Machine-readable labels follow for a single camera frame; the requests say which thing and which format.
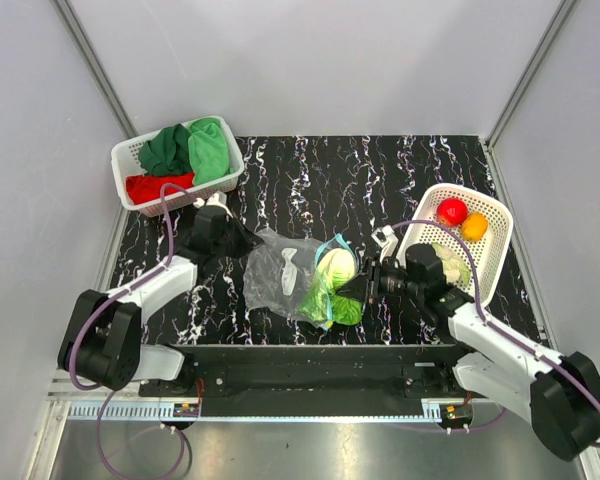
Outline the fake orange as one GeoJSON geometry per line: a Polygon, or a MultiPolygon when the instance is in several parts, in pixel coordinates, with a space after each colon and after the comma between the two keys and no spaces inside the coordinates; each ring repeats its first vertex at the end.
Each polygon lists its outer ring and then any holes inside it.
{"type": "Polygon", "coordinates": [[[488,230],[487,218],[479,213],[469,214],[461,225],[461,234],[463,238],[470,242],[480,241],[488,230]]]}

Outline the fake white cauliflower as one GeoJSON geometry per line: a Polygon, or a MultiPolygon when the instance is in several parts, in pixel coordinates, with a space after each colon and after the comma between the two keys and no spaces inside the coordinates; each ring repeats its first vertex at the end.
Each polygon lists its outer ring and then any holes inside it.
{"type": "Polygon", "coordinates": [[[441,260],[443,273],[448,283],[459,288],[469,286],[472,274],[468,264],[449,247],[440,243],[432,243],[436,256],[441,260]]]}

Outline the clear zip top bag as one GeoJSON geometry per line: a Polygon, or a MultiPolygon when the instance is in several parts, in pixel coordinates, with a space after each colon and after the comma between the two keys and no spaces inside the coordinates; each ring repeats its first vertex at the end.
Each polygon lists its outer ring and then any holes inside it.
{"type": "Polygon", "coordinates": [[[243,287],[246,307],[250,310],[266,308],[279,316],[328,330],[308,321],[300,313],[300,307],[319,261],[330,250],[350,251],[358,273],[358,259],[343,236],[337,234],[328,241],[291,239],[270,228],[258,231],[257,235],[264,243],[247,257],[243,287]]]}

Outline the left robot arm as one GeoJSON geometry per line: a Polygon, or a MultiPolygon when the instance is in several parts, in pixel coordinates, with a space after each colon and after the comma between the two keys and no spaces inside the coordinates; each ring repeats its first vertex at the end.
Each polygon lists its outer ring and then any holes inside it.
{"type": "Polygon", "coordinates": [[[195,210],[192,227],[169,238],[167,257],[115,289],[81,293],[57,363],[76,388],[119,391],[132,382],[158,380],[176,396],[195,386],[196,372],[174,347],[146,345],[142,325],[175,297],[192,290],[215,261],[241,258],[263,243],[220,204],[195,210]]]}

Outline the fake red apple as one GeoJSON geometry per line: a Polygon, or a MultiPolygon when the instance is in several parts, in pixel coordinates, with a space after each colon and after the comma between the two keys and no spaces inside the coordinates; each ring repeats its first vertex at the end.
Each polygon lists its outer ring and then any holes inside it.
{"type": "Polygon", "coordinates": [[[436,219],[439,224],[447,227],[456,227],[466,220],[468,214],[468,207],[463,200],[449,197],[442,200],[438,205],[436,219]]]}

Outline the fake green lettuce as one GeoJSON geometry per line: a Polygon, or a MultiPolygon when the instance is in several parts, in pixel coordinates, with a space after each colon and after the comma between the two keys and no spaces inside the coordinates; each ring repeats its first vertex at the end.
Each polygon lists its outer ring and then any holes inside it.
{"type": "Polygon", "coordinates": [[[362,320],[362,303],[336,291],[357,273],[354,255],[343,248],[330,250],[319,261],[300,313],[310,322],[329,329],[333,324],[354,326],[362,320]]]}

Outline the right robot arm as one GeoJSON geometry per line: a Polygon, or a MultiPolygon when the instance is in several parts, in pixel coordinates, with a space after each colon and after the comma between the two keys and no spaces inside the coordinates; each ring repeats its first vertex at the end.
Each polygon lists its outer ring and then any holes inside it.
{"type": "Polygon", "coordinates": [[[467,346],[468,354],[434,371],[435,387],[443,395],[467,390],[500,404],[527,422],[561,460],[600,448],[600,375],[593,361],[580,352],[563,355],[547,348],[489,315],[447,281],[432,246],[408,247],[403,266],[369,259],[336,292],[364,303],[405,297],[424,319],[446,327],[467,346]]]}

